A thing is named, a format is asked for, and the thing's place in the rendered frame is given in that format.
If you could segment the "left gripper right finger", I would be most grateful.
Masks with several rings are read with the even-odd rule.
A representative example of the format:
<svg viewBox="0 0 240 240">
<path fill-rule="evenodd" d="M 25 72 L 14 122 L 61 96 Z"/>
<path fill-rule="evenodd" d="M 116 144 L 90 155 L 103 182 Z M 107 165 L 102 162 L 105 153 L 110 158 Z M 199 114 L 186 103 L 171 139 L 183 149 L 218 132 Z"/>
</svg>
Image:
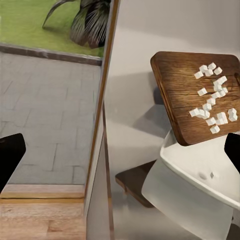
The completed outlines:
<svg viewBox="0 0 240 240">
<path fill-rule="evenodd" d="M 240 173 L 240 135 L 229 133 L 226 137 L 224 151 Z"/>
</svg>

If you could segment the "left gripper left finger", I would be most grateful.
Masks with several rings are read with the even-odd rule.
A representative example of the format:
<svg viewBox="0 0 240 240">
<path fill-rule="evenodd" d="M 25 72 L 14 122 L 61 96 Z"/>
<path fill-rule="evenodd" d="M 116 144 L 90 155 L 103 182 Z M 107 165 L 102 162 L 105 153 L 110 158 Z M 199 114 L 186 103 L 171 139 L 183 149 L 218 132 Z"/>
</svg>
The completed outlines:
<svg viewBox="0 0 240 240">
<path fill-rule="evenodd" d="M 0 193 L 26 153 L 22 133 L 0 138 Z"/>
</svg>

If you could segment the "cutting board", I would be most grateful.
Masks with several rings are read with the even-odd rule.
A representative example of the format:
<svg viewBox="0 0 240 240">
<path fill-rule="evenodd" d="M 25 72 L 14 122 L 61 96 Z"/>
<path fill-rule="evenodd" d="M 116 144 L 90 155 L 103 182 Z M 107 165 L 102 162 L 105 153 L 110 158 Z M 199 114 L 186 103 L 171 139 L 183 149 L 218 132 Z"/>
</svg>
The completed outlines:
<svg viewBox="0 0 240 240">
<path fill-rule="evenodd" d="M 203 65 L 216 65 L 221 68 L 218 75 L 203 76 L 196 79 L 195 74 Z M 212 139 L 223 137 L 229 133 L 240 132 L 240 61 L 233 54 L 194 53 L 159 51 L 151 59 L 150 64 L 161 94 L 174 136 L 184 147 L 196 145 Z M 214 82 L 226 76 L 221 87 L 228 93 L 215 99 L 209 111 L 209 118 L 192 117 L 191 111 L 203 110 L 207 100 L 212 99 Z M 206 94 L 199 96 L 198 91 L 204 89 Z M 228 111 L 236 110 L 237 120 L 229 119 Z M 227 124 L 219 125 L 220 131 L 212 133 L 207 120 L 218 120 L 217 114 L 225 113 Z"/>
</svg>

